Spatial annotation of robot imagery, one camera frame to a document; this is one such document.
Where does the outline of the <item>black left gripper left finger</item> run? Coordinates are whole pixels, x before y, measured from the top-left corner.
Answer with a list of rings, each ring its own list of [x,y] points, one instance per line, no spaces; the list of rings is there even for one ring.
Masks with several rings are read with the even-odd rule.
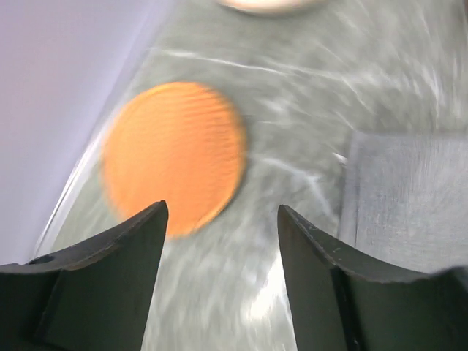
[[[130,219],[26,264],[1,267],[3,350],[139,350],[168,209]]]

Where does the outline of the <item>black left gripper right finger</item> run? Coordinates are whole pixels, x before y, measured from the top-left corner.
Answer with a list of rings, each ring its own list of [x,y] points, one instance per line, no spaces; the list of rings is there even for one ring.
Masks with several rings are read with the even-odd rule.
[[[465,350],[467,269],[385,263],[278,210],[279,248],[299,350]]]

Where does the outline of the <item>grey cloth napkin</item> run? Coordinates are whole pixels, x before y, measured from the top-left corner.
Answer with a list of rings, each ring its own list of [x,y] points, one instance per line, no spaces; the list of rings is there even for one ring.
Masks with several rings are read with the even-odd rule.
[[[338,237],[414,271],[467,265],[467,137],[354,134]]]

